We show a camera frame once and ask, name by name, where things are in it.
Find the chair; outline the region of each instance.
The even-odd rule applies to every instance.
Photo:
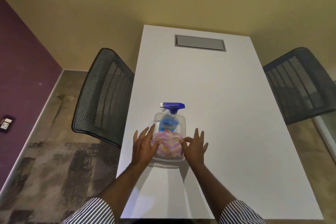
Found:
[[[79,94],[72,130],[121,147],[134,73],[111,49],[102,48]]]
[[[263,67],[287,125],[336,109],[336,85],[304,47]]]

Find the pink cloth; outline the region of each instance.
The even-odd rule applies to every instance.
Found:
[[[182,147],[180,140],[182,140],[182,134],[165,130],[164,132],[157,132],[153,135],[152,144],[159,141],[159,145],[156,154],[165,158],[183,158]]]

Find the spray nozzle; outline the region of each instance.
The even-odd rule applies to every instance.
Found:
[[[182,103],[161,103],[161,108],[165,109],[165,110],[169,110],[171,114],[177,114],[177,111],[179,109],[183,109],[186,106]]]

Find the table top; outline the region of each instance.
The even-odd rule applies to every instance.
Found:
[[[226,52],[180,48],[174,36],[223,39]],[[145,25],[117,175],[132,158],[133,134],[161,102],[181,102],[186,134],[204,130],[205,164],[265,219],[322,219],[313,191],[250,37]],[[122,218],[213,215],[187,165],[147,167]]]

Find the striped sleeve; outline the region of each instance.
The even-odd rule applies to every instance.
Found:
[[[114,216],[109,205],[102,199],[95,197],[67,218],[62,224],[114,224]]]
[[[243,201],[235,200],[229,203],[222,212],[219,224],[267,224],[254,210]]]

